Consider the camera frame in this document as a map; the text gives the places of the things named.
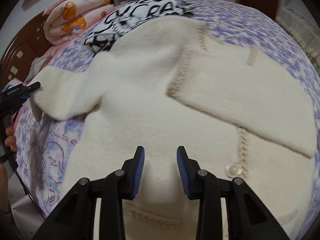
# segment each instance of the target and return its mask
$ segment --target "white fuzzy cardigan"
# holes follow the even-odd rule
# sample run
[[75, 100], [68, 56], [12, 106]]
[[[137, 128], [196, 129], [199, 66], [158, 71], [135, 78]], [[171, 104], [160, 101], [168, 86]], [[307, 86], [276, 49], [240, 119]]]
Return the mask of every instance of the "white fuzzy cardigan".
[[51, 117], [89, 113], [62, 195], [145, 147], [140, 191], [124, 204], [127, 239], [195, 239], [198, 202], [183, 194], [180, 145], [219, 178], [230, 179], [229, 163], [242, 165], [249, 186], [281, 223], [290, 218], [283, 225], [290, 238], [297, 235], [311, 195], [313, 108], [294, 78], [257, 48], [218, 42], [196, 20], [160, 17], [97, 54], [86, 72], [48, 66], [35, 81], [41, 88], [32, 99]]

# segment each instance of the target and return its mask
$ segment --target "wooden headboard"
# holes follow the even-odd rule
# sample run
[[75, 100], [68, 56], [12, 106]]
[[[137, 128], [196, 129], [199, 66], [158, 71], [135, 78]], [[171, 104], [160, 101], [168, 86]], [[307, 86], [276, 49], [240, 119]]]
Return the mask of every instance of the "wooden headboard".
[[31, 63], [41, 57], [51, 44], [45, 39], [43, 24], [48, 16], [42, 13], [31, 19], [13, 38], [0, 61], [0, 91], [13, 78], [24, 81]]

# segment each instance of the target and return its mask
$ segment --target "pink blanket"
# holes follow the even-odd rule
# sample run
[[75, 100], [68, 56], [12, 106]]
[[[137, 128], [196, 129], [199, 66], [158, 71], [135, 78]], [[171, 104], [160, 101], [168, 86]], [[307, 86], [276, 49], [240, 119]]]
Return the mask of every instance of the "pink blanket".
[[48, 16], [44, 36], [53, 45], [70, 41], [117, 9], [111, 0], [64, 0]]

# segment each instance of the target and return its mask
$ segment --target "folded blanket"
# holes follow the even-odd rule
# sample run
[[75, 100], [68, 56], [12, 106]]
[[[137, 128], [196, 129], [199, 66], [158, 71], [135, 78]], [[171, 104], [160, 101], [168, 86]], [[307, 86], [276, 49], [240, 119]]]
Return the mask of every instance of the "folded blanket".
[[93, 52], [110, 50], [124, 34], [155, 17], [192, 13], [195, 6], [180, 0], [138, 0], [124, 5], [101, 21], [85, 39]]
[[44, 24], [44, 36], [59, 45], [69, 41], [120, 6], [111, 0], [66, 0], [57, 5]]

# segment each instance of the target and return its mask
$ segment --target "beige stitching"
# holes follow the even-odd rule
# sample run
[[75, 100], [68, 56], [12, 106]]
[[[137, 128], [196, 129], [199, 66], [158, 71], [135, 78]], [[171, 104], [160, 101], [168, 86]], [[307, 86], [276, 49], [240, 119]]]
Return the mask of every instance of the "beige stitching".
[[204, 32], [205, 32], [205, 26], [204, 26], [204, 23], [201, 23], [198, 28], [199, 43], [201, 44], [202, 49], [208, 50], [208, 48], [204, 44]]
[[153, 215], [126, 203], [123, 203], [123, 209], [134, 218], [142, 220], [144, 222], [152, 223], [154, 226], [160, 226], [161, 228], [176, 230], [181, 224], [181, 221], [178, 219], [171, 219]]
[[296, 210], [296, 211], [292, 212], [291, 214], [289, 214], [285, 217], [279, 218], [277, 220], [281, 225], [283, 225], [283, 224], [291, 221], [292, 219], [295, 219], [295, 217], [297, 216], [297, 213], [298, 213], [298, 211]]
[[247, 60], [247, 64], [249, 66], [253, 66], [254, 65], [254, 63], [256, 61], [257, 54], [258, 54], [257, 47], [251, 46], [250, 47], [250, 53], [249, 53], [248, 60]]
[[249, 152], [248, 152], [248, 135], [245, 128], [239, 127], [239, 164], [241, 165], [243, 171], [241, 174], [241, 178], [247, 178], [249, 173], [248, 162], [249, 162]]
[[169, 96], [174, 96], [177, 92], [179, 92], [185, 73], [189, 66], [190, 54], [191, 54], [191, 49], [189, 47], [185, 47], [182, 52], [182, 56], [180, 60], [181, 63], [178, 66], [178, 72], [177, 72], [176, 78], [174, 79], [174, 81], [172, 81], [172, 83], [168, 87], [167, 93]]

